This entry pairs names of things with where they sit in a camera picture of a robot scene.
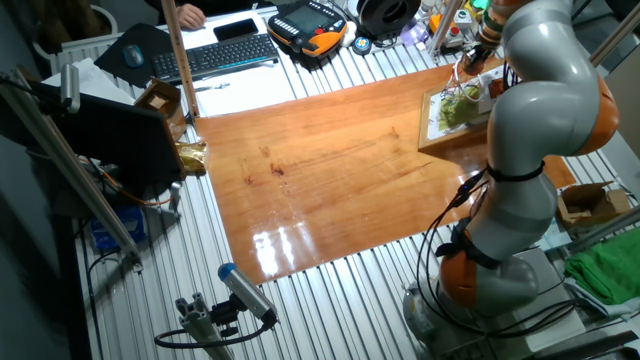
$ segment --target orange handheld controller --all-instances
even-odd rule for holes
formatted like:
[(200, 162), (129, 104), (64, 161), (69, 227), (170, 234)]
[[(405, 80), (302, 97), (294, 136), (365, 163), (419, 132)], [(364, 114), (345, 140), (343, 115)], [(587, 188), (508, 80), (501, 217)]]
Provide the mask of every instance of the orange handheld controller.
[(281, 45), (310, 57), (322, 56), (339, 43), (347, 21), (315, 1), (300, 1), (269, 19), (269, 33)]

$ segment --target smartphone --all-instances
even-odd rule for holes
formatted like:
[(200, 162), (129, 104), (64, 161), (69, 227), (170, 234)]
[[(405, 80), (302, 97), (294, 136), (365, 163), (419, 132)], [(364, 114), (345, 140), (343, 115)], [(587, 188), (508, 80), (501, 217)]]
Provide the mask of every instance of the smartphone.
[(247, 19), (215, 27), (213, 28), (213, 33), (216, 35), (216, 38), (218, 38), (218, 42), (223, 42), (242, 36), (257, 34), (258, 28), (253, 19)]

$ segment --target keyboard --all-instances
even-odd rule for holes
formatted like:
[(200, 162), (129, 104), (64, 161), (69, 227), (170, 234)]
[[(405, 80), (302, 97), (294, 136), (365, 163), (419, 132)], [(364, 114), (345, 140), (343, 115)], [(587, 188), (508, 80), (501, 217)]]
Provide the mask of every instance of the keyboard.
[[(269, 35), (253, 35), (238, 42), (211, 44), (187, 50), (189, 68), (193, 80), (200, 80), (213, 73), (246, 67), (258, 62), (276, 60), (278, 51)], [(170, 84), (180, 83), (178, 63), (173, 53), (154, 56), (153, 71), (156, 77)]]

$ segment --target black monitor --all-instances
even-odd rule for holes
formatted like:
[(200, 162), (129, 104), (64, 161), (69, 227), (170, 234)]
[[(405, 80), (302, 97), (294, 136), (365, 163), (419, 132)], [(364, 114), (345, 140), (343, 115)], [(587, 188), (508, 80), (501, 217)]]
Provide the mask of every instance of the black monitor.
[[(59, 87), (29, 85), (40, 96), (60, 101)], [(170, 183), (186, 176), (162, 114), (81, 94), (78, 113), (54, 114), (52, 119), (76, 154), (118, 165), (126, 183)], [(16, 140), (25, 146), (37, 145), (30, 144), (33, 138), (23, 131)]]

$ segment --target wooden stick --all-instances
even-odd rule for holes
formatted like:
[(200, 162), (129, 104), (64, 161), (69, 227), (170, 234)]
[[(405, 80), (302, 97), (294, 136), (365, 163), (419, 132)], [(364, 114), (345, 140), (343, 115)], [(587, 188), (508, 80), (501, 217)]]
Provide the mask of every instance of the wooden stick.
[(200, 111), (198, 110), (198, 102), (196, 100), (196, 90), (193, 88), (193, 79), (191, 78), (191, 69), (189, 69), (189, 60), (187, 60), (187, 51), (184, 49), (184, 44), (182, 43), (182, 33), (180, 32), (180, 23), (178, 22), (178, 15), (176, 14), (175, 1), (162, 0), (162, 11), (164, 12), (165, 20), (167, 20), (167, 26), (169, 27), (173, 53), (176, 56), (182, 87), (184, 88), (187, 103), (189, 104), (189, 114), (191, 114), (192, 118), (195, 118), (200, 115)]

